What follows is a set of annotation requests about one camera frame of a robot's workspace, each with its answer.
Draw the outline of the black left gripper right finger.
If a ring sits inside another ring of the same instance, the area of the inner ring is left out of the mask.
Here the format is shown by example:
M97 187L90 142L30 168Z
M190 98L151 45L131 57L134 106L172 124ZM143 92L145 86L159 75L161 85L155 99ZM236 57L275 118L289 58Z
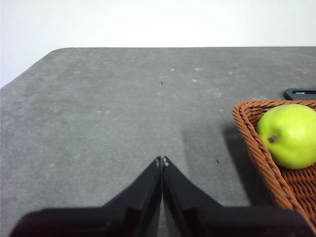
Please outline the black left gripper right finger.
M161 159L163 197L184 237L312 237L297 212L273 206L225 207Z

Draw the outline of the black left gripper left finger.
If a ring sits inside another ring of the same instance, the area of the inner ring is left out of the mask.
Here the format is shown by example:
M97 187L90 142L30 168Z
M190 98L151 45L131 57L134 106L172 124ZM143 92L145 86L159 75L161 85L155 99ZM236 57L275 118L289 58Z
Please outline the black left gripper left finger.
M12 237L146 237L157 233L161 157L99 207L46 208L24 215Z

